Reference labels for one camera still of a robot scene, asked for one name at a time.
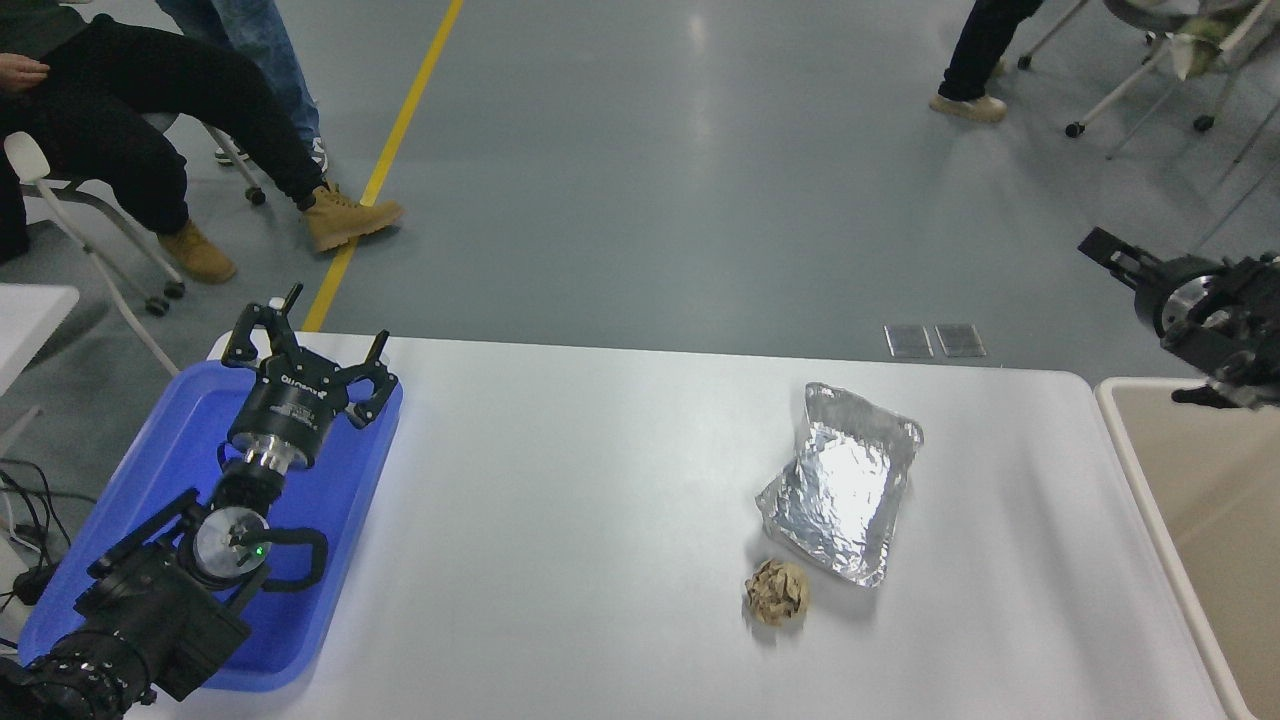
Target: blue tray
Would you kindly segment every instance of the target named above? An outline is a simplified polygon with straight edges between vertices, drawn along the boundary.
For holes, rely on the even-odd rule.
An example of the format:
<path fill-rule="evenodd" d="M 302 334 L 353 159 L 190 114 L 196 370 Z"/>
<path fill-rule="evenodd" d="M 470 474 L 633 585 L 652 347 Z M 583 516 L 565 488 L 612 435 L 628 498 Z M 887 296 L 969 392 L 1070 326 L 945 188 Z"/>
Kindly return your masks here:
<path fill-rule="evenodd" d="M 200 491 L 201 502 L 209 500 L 220 475 L 218 446 L 253 379 L 251 370 L 215 361 L 193 365 L 174 378 L 23 628 L 18 643 L 23 664 L 49 652 L 83 623 L 73 606 L 92 584 L 86 569 L 108 548 L 188 488 Z M 352 397 L 367 397 L 370 384 L 357 383 Z M 337 418 L 315 466 L 288 474 L 284 495 L 271 506 L 268 520 L 274 528 L 323 532 L 329 538 L 329 566 L 320 583 L 301 593 L 255 596 L 242 614 L 252 634 L 205 687 L 273 691 L 297 678 L 315 657 L 396 434 L 403 395 L 397 387 L 378 420 L 364 430 Z M 306 547 L 276 546 L 269 559 L 271 577 L 306 575 L 308 552 Z"/>

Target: yellow floor line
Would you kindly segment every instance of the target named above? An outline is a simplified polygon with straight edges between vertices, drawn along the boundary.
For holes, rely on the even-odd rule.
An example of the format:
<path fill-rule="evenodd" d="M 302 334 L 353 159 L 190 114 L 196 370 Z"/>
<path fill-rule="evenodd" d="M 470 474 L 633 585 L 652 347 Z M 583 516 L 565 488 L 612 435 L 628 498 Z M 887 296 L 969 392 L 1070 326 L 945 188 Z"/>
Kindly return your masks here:
<path fill-rule="evenodd" d="M 387 145 L 383 146 L 383 152 L 378 156 L 374 173 L 369 177 L 365 193 L 360 197 L 361 204 L 372 205 L 378 201 L 378 195 L 383 190 L 383 182 L 387 181 L 387 173 L 390 172 L 392 161 L 396 160 L 401 141 L 404 140 L 408 123 L 413 119 L 413 113 L 417 110 L 422 92 L 426 90 L 426 82 L 431 79 L 431 70 L 435 69 L 435 63 L 440 59 L 440 51 L 444 50 L 444 44 L 449 40 L 449 32 L 453 29 L 453 23 L 458 19 L 460 10 L 462 10 L 462 0 L 452 0 L 448 12 L 444 13 L 444 20 L 440 22 L 440 28 L 435 31 L 435 40 L 431 41 L 431 47 L 428 49 L 426 56 L 422 58 L 422 65 L 417 69 L 417 77 L 413 78 L 413 85 L 410 86 L 408 95 L 404 96 L 404 104 L 401 105 L 399 115 L 396 117 L 396 124 L 392 126 L 392 132 L 387 137 Z M 302 322 L 302 331 L 319 332 L 320 327 L 324 325 L 324 319 L 329 314 L 329 306 L 333 305 L 333 299 L 338 295 L 338 286 L 342 284 L 342 278 L 347 274 L 347 266 L 351 265 L 351 258 L 356 254 L 358 243 L 358 240 L 353 240 L 338 250 L 338 255 L 329 264 L 329 272 L 325 273 L 324 282 L 320 283 L 315 301 L 311 302 L 311 309 L 307 310 L 307 318 Z"/>

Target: chair wheel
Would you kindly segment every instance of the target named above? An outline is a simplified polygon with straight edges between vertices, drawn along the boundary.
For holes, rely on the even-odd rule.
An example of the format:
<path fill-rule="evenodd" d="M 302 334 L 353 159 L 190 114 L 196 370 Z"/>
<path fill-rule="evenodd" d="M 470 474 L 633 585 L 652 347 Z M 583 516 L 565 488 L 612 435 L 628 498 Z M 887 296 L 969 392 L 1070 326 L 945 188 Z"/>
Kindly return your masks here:
<path fill-rule="evenodd" d="M 148 297 L 146 307 L 147 313 L 151 313 L 156 318 L 164 318 L 165 313 L 169 311 L 169 302 L 159 297 Z"/>

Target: brown work boot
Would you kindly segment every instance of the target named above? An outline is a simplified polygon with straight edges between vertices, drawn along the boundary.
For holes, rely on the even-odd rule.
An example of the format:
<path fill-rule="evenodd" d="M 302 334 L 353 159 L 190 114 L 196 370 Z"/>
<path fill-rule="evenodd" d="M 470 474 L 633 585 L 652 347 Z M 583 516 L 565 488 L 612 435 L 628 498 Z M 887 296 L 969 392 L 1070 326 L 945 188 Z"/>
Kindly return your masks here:
<path fill-rule="evenodd" d="M 178 265 L 196 282 L 218 284 L 232 279 L 236 274 L 236 264 L 209 242 L 205 233 L 191 220 L 174 234 L 156 233 L 156 237 L 160 240 L 160 247 L 173 255 Z"/>
<path fill-rule="evenodd" d="M 989 95 L 983 95 L 975 100 L 947 100 L 941 95 L 934 95 L 929 100 L 929 108 L 938 113 L 946 113 L 966 120 L 979 123 L 998 123 L 1005 119 L 1009 108 L 1001 100 Z"/>
<path fill-rule="evenodd" d="M 302 211 L 316 252 L 333 250 L 362 234 L 378 232 L 404 214 L 399 202 L 361 205 L 328 183 L 315 190 L 315 205 Z"/>

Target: beige bin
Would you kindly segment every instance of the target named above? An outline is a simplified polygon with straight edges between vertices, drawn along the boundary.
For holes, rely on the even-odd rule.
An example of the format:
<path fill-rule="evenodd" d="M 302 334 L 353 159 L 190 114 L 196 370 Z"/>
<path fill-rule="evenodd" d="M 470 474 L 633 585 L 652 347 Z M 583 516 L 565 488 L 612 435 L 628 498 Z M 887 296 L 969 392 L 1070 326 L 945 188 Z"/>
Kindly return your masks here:
<path fill-rule="evenodd" d="M 1280 720 L 1280 410 L 1176 405 L 1187 379 L 1094 395 L 1231 720 Z"/>

